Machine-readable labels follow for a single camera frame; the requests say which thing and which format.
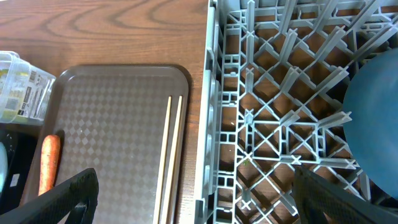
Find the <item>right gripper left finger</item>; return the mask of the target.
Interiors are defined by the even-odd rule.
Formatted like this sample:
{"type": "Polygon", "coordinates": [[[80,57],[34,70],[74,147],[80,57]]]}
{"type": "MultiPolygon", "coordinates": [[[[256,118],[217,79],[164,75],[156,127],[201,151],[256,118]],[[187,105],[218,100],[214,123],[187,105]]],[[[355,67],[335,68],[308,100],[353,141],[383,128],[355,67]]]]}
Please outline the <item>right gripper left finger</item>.
{"type": "Polygon", "coordinates": [[[1,215],[1,223],[91,224],[98,204],[96,171],[87,168],[35,200],[1,215]]]}

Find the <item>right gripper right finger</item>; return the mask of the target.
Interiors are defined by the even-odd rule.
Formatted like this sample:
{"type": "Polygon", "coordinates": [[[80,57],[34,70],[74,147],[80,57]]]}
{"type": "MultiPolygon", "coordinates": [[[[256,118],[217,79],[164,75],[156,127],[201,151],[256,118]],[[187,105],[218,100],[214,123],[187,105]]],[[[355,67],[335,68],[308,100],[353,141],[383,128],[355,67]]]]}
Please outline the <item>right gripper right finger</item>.
{"type": "Polygon", "coordinates": [[[293,198],[302,223],[397,223],[397,213],[361,200],[304,168],[295,169],[293,198]]]}

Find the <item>orange carrot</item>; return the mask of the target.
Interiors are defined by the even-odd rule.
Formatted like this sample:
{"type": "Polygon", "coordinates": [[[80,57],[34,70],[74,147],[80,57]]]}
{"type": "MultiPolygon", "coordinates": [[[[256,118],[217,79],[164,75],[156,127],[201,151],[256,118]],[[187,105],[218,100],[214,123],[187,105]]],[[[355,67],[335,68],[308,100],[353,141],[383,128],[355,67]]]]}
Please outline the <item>orange carrot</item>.
{"type": "Polygon", "coordinates": [[[60,143],[60,138],[57,135],[48,135],[43,140],[38,195],[46,193],[54,186],[60,157],[60,143]]]}

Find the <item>light blue rice bowl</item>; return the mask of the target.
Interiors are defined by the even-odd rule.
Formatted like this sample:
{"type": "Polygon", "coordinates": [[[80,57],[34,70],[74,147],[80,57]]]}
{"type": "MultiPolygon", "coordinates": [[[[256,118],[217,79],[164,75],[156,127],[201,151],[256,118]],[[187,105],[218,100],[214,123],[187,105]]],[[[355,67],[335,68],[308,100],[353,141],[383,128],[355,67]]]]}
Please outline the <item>light blue rice bowl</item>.
{"type": "Polygon", "coordinates": [[[0,192],[2,192],[7,177],[7,151],[2,142],[0,142],[0,192]]]}

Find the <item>blue plate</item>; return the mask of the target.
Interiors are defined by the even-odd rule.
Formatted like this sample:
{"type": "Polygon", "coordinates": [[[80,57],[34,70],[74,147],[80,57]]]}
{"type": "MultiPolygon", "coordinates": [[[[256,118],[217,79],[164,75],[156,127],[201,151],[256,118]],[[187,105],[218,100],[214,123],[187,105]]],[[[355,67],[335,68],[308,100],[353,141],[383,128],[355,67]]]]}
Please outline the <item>blue plate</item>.
{"type": "Polygon", "coordinates": [[[360,167],[385,193],[397,198],[397,49],[365,63],[348,85],[343,125],[360,167]]]}

